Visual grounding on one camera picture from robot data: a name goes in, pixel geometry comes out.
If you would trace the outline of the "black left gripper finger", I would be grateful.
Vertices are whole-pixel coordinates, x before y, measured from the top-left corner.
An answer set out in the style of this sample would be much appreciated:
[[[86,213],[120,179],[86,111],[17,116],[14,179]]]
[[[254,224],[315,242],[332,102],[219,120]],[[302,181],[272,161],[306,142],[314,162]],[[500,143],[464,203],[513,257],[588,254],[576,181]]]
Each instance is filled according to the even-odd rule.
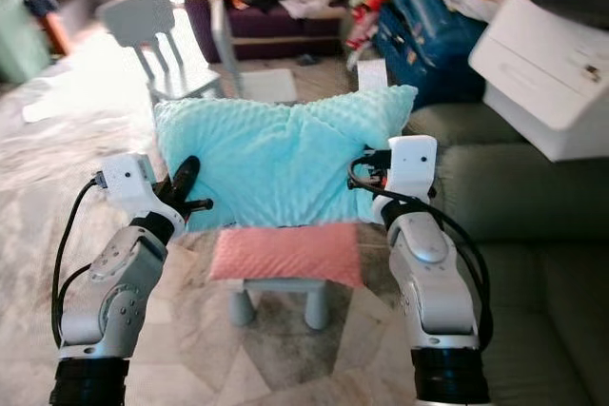
[[[169,199],[184,199],[188,201],[188,193],[194,187],[197,176],[201,168],[200,159],[197,157],[187,157],[171,175],[168,185]]]

